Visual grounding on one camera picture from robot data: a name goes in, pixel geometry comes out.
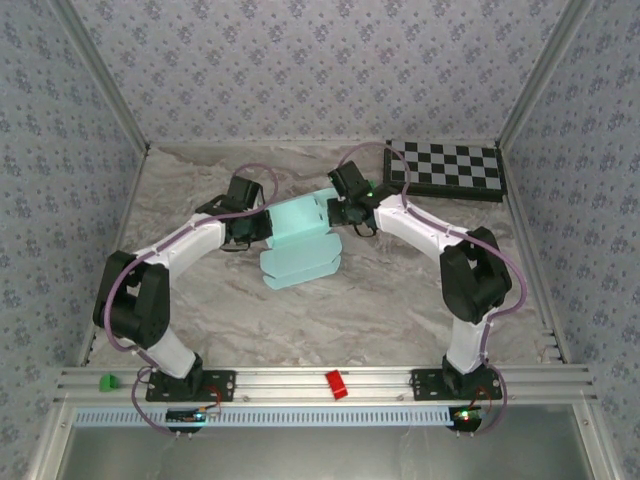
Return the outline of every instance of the wire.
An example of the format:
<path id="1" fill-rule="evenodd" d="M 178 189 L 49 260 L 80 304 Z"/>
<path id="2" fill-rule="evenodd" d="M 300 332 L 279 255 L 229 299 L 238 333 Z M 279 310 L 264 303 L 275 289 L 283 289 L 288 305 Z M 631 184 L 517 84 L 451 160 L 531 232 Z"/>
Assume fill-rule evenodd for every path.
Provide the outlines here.
<path id="1" fill-rule="evenodd" d="M 469 406 L 467 407 L 467 410 L 471 410 L 471 408 L 476 404 L 476 402 L 478 400 L 480 400 L 480 393 L 484 393 L 486 395 L 486 397 L 489 399 L 489 410 L 487 410 L 487 414 L 491 413 L 491 408 L 493 407 L 493 401 L 491 398 L 491 394 L 489 393 L 489 390 L 487 390 L 484 387 L 478 387 L 476 388 L 476 396 L 473 399 L 473 401 L 469 404 Z"/>
<path id="2" fill-rule="evenodd" d="M 390 145 L 387 145 L 386 143 L 382 143 L 382 142 L 365 142 L 365 143 L 361 143 L 359 145 L 356 145 L 354 147 L 351 147 L 349 150 L 347 150 L 344 155 L 342 156 L 342 158 L 340 159 L 340 162 L 338 163 L 338 167 L 342 166 L 342 164 L 344 162 L 347 161 L 347 159 L 356 151 L 360 150 L 361 148 L 365 148 L 365 147 L 382 147 L 385 148 L 389 151 L 391 151 L 392 153 L 394 153 L 402 162 L 403 166 L 404 166 L 404 171 L 405 171 L 405 184 L 402 187 L 402 191 L 400 192 L 400 196 L 402 199 L 402 205 L 404 206 L 404 208 L 406 209 L 406 211 L 412 216 L 414 217 L 416 220 L 424 223 L 425 225 L 428 225 L 431 228 L 435 228 L 436 230 L 446 233 L 447 235 L 452 235 L 454 237 L 460 238 L 461 240 L 466 240 L 469 243 L 472 243 L 474 245 L 477 245 L 479 247 L 484 248 L 486 251 L 488 251 L 489 253 L 491 253 L 492 255 L 498 257 L 500 260 L 502 260 L 506 265 L 509 266 L 509 268 L 513 271 L 513 273 L 515 274 L 515 276 L 518 278 L 518 282 L 520 283 L 520 298 L 518 299 L 518 301 L 513 304 L 511 307 L 509 308 L 505 308 L 504 310 L 498 310 L 495 312 L 490 313 L 487 316 L 487 323 L 486 326 L 484 328 L 484 331 L 482 332 L 482 338 L 480 340 L 480 361 L 481 363 L 489 368 L 490 370 L 492 370 L 496 376 L 498 377 L 498 381 L 500 382 L 500 385 L 502 387 L 502 408 L 500 409 L 500 412 L 498 413 L 498 415 L 496 416 L 496 418 L 493 420 L 493 422 L 488 426 L 483 428 L 482 430 L 480 430 L 479 432 L 476 432 L 476 435 L 479 434 L 484 434 L 484 433 L 489 433 L 490 431 L 492 431 L 494 428 L 496 428 L 498 426 L 498 424 L 500 424 L 500 422 L 502 421 L 506 410 L 507 410 L 507 384 L 504 380 L 504 376 L 502 375 L 502 372 L 500 372 L 499 369 L 497 369 L 495 366 L 491 365 L 489 363 L 489 359 L 487 358 L 486 355 L 486 347 L 487 347 L 487 342 L 489 339 L 489 331 L 491 330 L 491 326 L 493 324 L 493 319 L 497 318 L 497 317 L 501 317 L 504 315 L 508 315 L 510 313 L 514 313 L 517 310 L 520 309 L 520 307 L 522 307 L 522 305 L 524 305 L 524 302 L 527 299 L 527 280 L 524 277 L 524 274 L 522 273 L 522 271 L 520 270 L 520 268 L 518 267 L 518 265 L 516 265 L 516 263 L 509 258 L 507 255 L 505 255 L 504 253 L 502 253 L 500 250 L 492 247 L 491 245 L 489 245 L 488 243 L 483 242 L 482 240 L 478 240 L 477 238 L 473 238 L 470 237 L 469 235 L 466 235 L 464 233 L 460 233 L 460 232 L 456 232 L 454 230 L 448 230 L 446 227 L 443 227 L 442 225 L 439 225 L 431 220 L 429 220 L 428 218 L 423 217 L 422 215 L 420 215 L 418 212 L 416 212 L 415 210 L 413 210 L 410 205 L 409 205 L 409 201 L 407 199 L 407 191 L 409 190 L 409 185 L 411 184 L 411 169 L 409 168 L 409 163 L 407 162 L 407 160 L 404 158 L 404 155 L 402 155 L 397 149 L 393 148 Z"/>
<path id="3" fill-rule="evenodd" d="M 209 405 L 208 407 L 205 407 L 205 410 L 209 410 L 210 408 L 214 408 L 214 407 L 218 407 L 218 412 L 217 415 L 221 415 L 222 414 L 222 394 L 220 393 L 220 390 L 217 389 L 217 387 L 215 385 L 205 385 L 203 387 L 205 390 L 209 390 L 210 392 L 213 392 L 216 394 L 216 403 L 214 403 L 213 405 Z"/>
<path id="4" fill-rule="evenodd" d="M 166 427 L 163 427 L 161 425 L 158 425 L 157 423 L 155 423 L 149 416 L 147 416 L 143 411 L 142 408 L 140 408 L 140 405 L 138 404 L 138 399 L 136 398 L 136 389 L 138 387 L 138 384 L 142 382 L 141 376 L 142 375 L 146 375 L 147 373 L 150 373 L 152 371 L 152 367 L 159 367 L 159 365 L 151 358 L 149 357 L 144 350 L 138 348 L 137 345 L 131 345 L 131 346 L 124 346 L 121 345 L 115 338 L 113 331 L 111 329 L 111 310 L 113 308 L 113 301 L 115 300 L 116 294 L 118 293 L 118 290 L 120 289 L 120 286 L 122 285 L 122 282 L 124 282 L 124 280 L 127 278 L 127 276 L 129 276 L 131 274 L 131 272 L 141 263 L 143 263 L 144 261 L 148 260 L 149 258 L 151 258 L 154 255 L 159 255 L 162 251 L 164 251 L 165 249 L 169 248 L 171 245 L 173 245 L 174 243 L 176 243 L 178 240 L 180 240 L 181 238 L 185 237 L 186 235 L 188 235 L 189 233 L 191 233 L 192 231 L 195 231 L 197 228 L 203 226 L 203 225 L 207 225 L 209 223 L 213 223 L 215 221 L 218 220 L 227 220 L 227 219 L 231 219 L 231 218 L 242 218 L 242 217 L 248 217 L 250 215 L 254 215 L 256 213 L 260 213 L 263 210 L 267 209 L 271 204 L 273 204 L 274 200 L 276 199 L 276 196 L 278 194 L 278 176 L 276 175 L 275 171 L 262 163 L 247 163 L 245 165 L 242 165 L 241 167 L 237 168 L 232 176 L 237 175 L 239 172 L 246 170 L 248 168 L 262 168 L 263 170 L 266 170 L 269 175 L 271 176 L 271 179 L 273 180 L 273 193 L 271 194 L 271 197 L 269 197 L 269 200 L 267 200 L 266 202 L 263 202 L 262 205 L 260 205 L 258 208 L 252 209 L 252 210 L 248 210 L 246 212 L 238 212 L 238 213 L 226 213 L 226 214 L 221 214 L 221 215 L 215 215 L 209 218 L 204 218 L 202 220 L 199 220 L 198 222 L 196 222 L 193 226 L 189 226 L 189 227 L 185 227 L 182 230 L 180 230 L 179 232 L 177 232 L 175 235 L 173 235 L 171 238 L 169 238 L 166 242 L 162 243 L 160 246 L 158 246 L 155 251 L 150 251 L 145 253 L 144 255 L 141 255 L 139 257 L 137 257 L 133 262 L 131 262 L 129 265 L 127 265 L 122 272 L 120 272 L 120 275 L 118 275 L 118 277 L 116 278 L 115 282 L 113 282 L 113 286 L 111 287 L 111 290 L 109 291 L 109 295 L 107 296 L 107 301 L 105 303 L 104 306 L 104 313 L 103 313 L 103 318 L 104 318 L 104 330 L 107 334 L 107 338 L 109 339 L 109 343 L 113 346 L 113 348 L 115 348 L 116 350 L 120 351 L 120 352 L 127 352 L 127 351 L 131 351 L 134 350 L 136 351 L 136 353 L 142 358 L 144 359 L 147 363 L 149 363 L 149 365 L 151 365 L 150 367 L 142 367 L 140 370 L 138 370 L 138 373 L 136 374 L 136 380 L 133 382 L 133 387 L 131 388 L 131 403 L 133 403 L 133 407 L 136 409 L 136 411 L 138 412 L 138 414 L 140 415 L 140 417 L 142 417 L 142 419 L 150 426 L 152 427 L 155 431 L 157 431 L 158 433 L 162 433 L 163 435 L 170 435 L 170 436 L 174 436 L 174 434 L 171 432 L 171 430 L 169 430 Z M 219 201 L 220 197 L 216 197 L 214 199 L 214 203 L 217 203 L 217 201 Z M 218 405 L 220 404 L 220 395 L 219 392 L 216 394 L 218 396 Z"/>
<path id="5" fill-rule="evenodd" d="M 175 437 L 176 436 L 175 433 L 173 433 L 171 430 L 169 430 L 166 427 L 158 425 L 156 422 L 154 422 L 151 419 L 151 417 L 149 417 L 146 413 L 144 413 L 142 411 L 142 408 L 140 408 L 138 399 L 136 398 L 136 389 L 138 388 L 138 384 L 142 382 L 141 377 L 148 373 L 150 374 L 152 371 L 153 371 L 152 367 L 141 367 L 140 370 L 138 370 L 138 373 L 136 373 L 136 380 L 133 382 L 133 387 L 131 387 L 131 403 L 133 403 L 133 408 L 136 409 L 136 412 L 138 412 L 138 415 L 140 415 L 140 417 L 142 417 L 145 423 L 149 425 L 151 428 L 153 428 L 156 432 L 161 433 L 163 435 L 168 435 L 170 437 Z"/>
<path id="6" fill-rule="evenodd" d="M 141 350 L 137 345 L 130 345 L 130 346 L 124 346 L 121 345 L 115 338 L 114 334 L 113 334 L 113 330 L 111 329 L 111 310 L 113 309 L 113 302 L 116 298 L 116 294 L 118 293 L 118 290 L 120 289 L 120 286 L 122 285 L 122 282 L 124 282 L 125 278 L 127 278 L 127 276 L 141 263 L 143 263 L 144 261 L 148 260 L 149 258 L 153 257 L 154 255 L 159 255 L 162 251 L 166 250 L 167 248 L 169 248 L 171 245 L 173 245 L 174 243 L 176 243 L 178 240 L 180 240 L 181 238 L 185 237 L 186 235 L 188 235 L 189 233 L 193 232 L 194 230 L 196 230 L 197 228 L 203 226 L 203 225 L 207 225 L 219 220 L 228 220 L 231 218 L 242 218 L 242 217 L 248 217 L 250 215 L 254 215 L 256 213 L 260 213 L 263 210 L 266 210 L 271 204 L 273 204 L 274 200 L 276 199 L 276 195 L 278 194 L 278 176 L 276 175 L 275 171 L 263 164 L 263 163 L 247 163 L 245 165 L 242 165 L 241 167 L 237 168 L 232 176 L 237 175 L 239 172 L 246 170 L 248 168 L 261 168 L 263 170 L 266 170 L 269 175 L 271 176 L 271 179 L 273 180 L 273 193 L 271 194 L 271 197 L 269 197 L 269 200 L 267 200 L 265 203 L 263 203 L 262 205 L 260 205 L 258 208 L 254 208 L 253 210 L 247 210 L 246 212 L 237 212 L 237 213 L 225 213 L 225 214 L 221 214 L 221 215 L 215 215 L 209 218 L 203 218 L 197 222 L 195 222 L 195 224 L 193 226 L 188 226 L 183 228 L 182 230 L 178 231 L 175 235 L 173 235 L 171 238 L 169 238 L 167 241 L 165 241 L 164 243 L 162 243 L 161 245 L 159 245 L 155 250 L 149 251 L 147 253 L 145 253 L 144 255 L 140 255 L 139 257 L 137 257 L 133 262 L 131 262 L 129 265 L 127 265 L 122 272 L 120 272 L 120 275 L 118 275 L 118 277 L 116 278 L 115 282 L 113 282 L 113 285 L 111 287 L 111 290 L 109 291 L 109 295 L 107 296 L 107 301 L 105 302 L 105 306 L 104 306 L 104 313 L 103 313 L 103 318 L 104 318 L 104 330 L 107 334 L 107 338 L 109 339 L 109 343 L 113 346 L 113 348 L 115 348 L 116 350 L 120 351 L 120 352 L 128 352 L 131 350 L 136 350 L 136 353 L 138 355 L 140 355 L 147 363 L 158 367 L 158 365 L 148 356 L 144 353 L 143 350 Z"/>

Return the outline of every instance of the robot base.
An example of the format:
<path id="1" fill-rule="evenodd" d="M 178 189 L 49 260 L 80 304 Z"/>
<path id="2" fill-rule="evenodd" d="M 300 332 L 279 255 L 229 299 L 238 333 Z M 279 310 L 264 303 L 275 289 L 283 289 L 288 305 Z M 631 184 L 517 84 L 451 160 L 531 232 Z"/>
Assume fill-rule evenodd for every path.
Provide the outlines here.
<path id="1" fill-rule="evenodd" d="M 484 365 L 471 373 L 462 375 L 455 371 L 445 359 L 443 368 L 412 370 L 410 383 L 415 401 L 468 400 L 471 402 L 476 399 L 479 388 L 486 390 L 491 400 L 502 399 L 498 375 Z"/>
<path id="2" fill-rule="evenodd" d="M 232 402 L 235 389 L 234 370 L 203 370 L 202 359 L 198 356 L 185 378 L 153 372 L 145 398 L 147 402 Z"/>

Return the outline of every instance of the wall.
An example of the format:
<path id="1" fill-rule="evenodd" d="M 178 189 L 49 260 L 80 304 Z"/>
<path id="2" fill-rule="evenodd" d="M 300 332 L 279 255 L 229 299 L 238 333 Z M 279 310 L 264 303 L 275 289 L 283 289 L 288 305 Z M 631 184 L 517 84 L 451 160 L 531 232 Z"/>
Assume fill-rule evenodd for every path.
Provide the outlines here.
<path id="1" fill-rule="evenodd" d="M 139 160 L 46 2 L 2 2 L 0 478 L 74 364 Z"/>
<path id="2" fill-rule="evenodd" d="M 73 0 L 145 136 L 492 139 L 565 0 Z"/>
<path id="3" fill-rule="evenodd" d="M 573 360 L 640 478 L 640 5 L 597 0 L 509 155 Z"/>

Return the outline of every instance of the light blue object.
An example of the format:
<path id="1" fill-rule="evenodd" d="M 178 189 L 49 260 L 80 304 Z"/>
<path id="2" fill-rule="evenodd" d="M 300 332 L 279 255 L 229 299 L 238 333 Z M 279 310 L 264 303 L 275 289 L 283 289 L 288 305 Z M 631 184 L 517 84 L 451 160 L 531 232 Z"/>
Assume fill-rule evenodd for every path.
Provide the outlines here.
<path id="1" fill-rule="evenodd" d="M 326 188 L 269 207 L 271 250 L 260 254 L 267 285 L 279 290 L 336 273 L 342 242 L 337 233 L 328 234 L 327 201 L 337 197 Z"/>
<path id="2" fill-rule="evenodd" d="M 267 245 L 277 248 L 329 232 L 327 200 L 330 198 L 338 198 L 334 188 L 325 188 L 269 207 L 273 235 L 267 239 Z"/>
<path id="3" fill-rule="evenodd" d="M 268 250 L 260 254 L 264 282 L 274 290 L 333 275 L 340 267 L 342 242 L 337 233 Z"/>

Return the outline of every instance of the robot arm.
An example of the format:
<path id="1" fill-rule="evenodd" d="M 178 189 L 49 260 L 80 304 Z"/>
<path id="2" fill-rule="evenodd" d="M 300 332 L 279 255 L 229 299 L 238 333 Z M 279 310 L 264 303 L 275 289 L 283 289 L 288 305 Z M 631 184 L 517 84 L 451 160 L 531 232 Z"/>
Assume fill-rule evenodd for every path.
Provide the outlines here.
<path id="1" fill-rule="evenodd" d="M 451 225 L 411 202 L 405 207 L 402 196 L 388 186 L 371 188 L 353 162 L 333 170 L 329 178 L 340 196 L 330 204 L 334 225 L 364 223 L 401 238 L 439 264 L 442 296 L 454 316 L 451 343 L 443 358 L 444 381 L 454 394 L 475 390 L 484 369 L 480 350 L 487 317 L 502 305 L 512 283 L 502 260 L 452 232 L 498 249 L 493 234 L 484 227 L 470 232 Z"/>
<path id="2" fill-rule="evenodd" d="M 331 226 L 366 224 L 395 235 L 439 262 L 445 304 L 454 315 L 451 344 L 443 359 L 443 378 L 454 394 L 473 389 L 484 368 L 480 349 L 487 315 L 504 301 L 511 279 L 504 262 L 454 236 L 475 237 L 497 249 L 491 232 L 469 232 L 409 204 L 431 225 L 408 213 L 401 195 L 386 185 L 373 189 L 353 162 L 329 173 L 339 198 L 328 201 Z M 119 286 L 111 310 L 111 329 L 122 342 L 136 345 L 172 382 L 172 391 L 189 400 L 202 385 L 202 360 L 169 327 L 169 290 L 175 279 L 206 253 L 231 243 L 250 245 L 272 235 L 268 210 L 229 218 L 255 205 L 261 186 L 233 177 L 226 195 L 196 210 L 189 221 L 165 239 L 134 254 L 115 252 L 107 260 L 94 309 L 94 323 L 104 327 L 104 308 L 116 278 L 136 258 L 147 257 Z M 220 215 L 227 218 L 218 220 Z"/>
<path id="3" fill-rule="evenodd" d="M 202 360 L 187 348 L 169 326 L 170 287 L 176 278 L 207 253 L 224 245 L 250 245 L 271 236 L 268 211 L 229 218 L 252 208 L 261 186 L 235 176 L 226 195 L 196 209 L 188 222 L 153 245 L 133 254 L 122 251 L 108 259 L 98 291 L 93 321 L 104 327 L 107 297 L 120 273 L 135 259 L 135 267 L 118 287 L 111 309 L 111 330 L 123 345 L 150 358 L 161 372 L 184 381 L 178 388 L 188 398 L 200 388 Z"/>

